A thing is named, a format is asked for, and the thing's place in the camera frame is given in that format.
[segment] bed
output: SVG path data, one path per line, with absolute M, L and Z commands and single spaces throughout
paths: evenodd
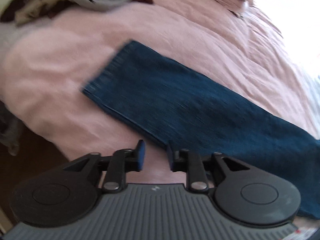
M 316 28 L 312 35 L 304 28 L 306 21 L 311 25 L 305 17 L 316 16 L 288 1 L 294 0 L 256 0 L 241 18 L 215 0 L 154 0 L 155 5 L 130 3 L 108 13 L 71 8 L 5 53 L 0 95 L 12 113 L 69 160 L 132 148 L 143 136 L 102 112 L 81 88 L 134 39 L 319 139 L 320 36 Z M 319 1 L 312 1 L 315 8 Z M 297 14 L 304 35 L 292 27 Z M 297 53 L 306 48 L 302 42 L 311 49 Z M 147 141 L 144 170 L 129 173 L 128 181 L 184 182 L 185 175 L 171 174 L 164 151 Z

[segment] gray ribbed plastic surface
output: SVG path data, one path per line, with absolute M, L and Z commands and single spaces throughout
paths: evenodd
M 104 195 L 83 219 L 59 228 L 19 223 L 4 240 L 279 240 L 297 228 L 287 224 L 256 229 L 227 220 L 205 195 L 182 184 L 129 184 L 119 194 Z

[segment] metal rivet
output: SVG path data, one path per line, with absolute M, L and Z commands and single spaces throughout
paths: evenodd
M 191 187 L 195 190 L 204 190 L 207 186 L 208 185 L 202 181 L 196 181 L 191 184 Z
M 116 190 L 119 188 L 119 184 L 113 181 L 106 182 L 103 187 L 107 190 Z

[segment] brown fabric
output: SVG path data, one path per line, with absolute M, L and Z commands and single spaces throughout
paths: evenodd
M 153 0 L 133 0 L 153 4 Z M 17 25 L 23 25 L 39 17 L 52 18 L 74 3 L 68 0 L 13 0 L 2 13 L 0 22 L 15 21 Z

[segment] blue denim jeans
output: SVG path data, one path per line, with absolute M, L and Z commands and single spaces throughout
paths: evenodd
M 222 152 L 292 182 L 320 219 L 320 142 L 208 77 L 131 41 L 83 93 L 165 147 Z

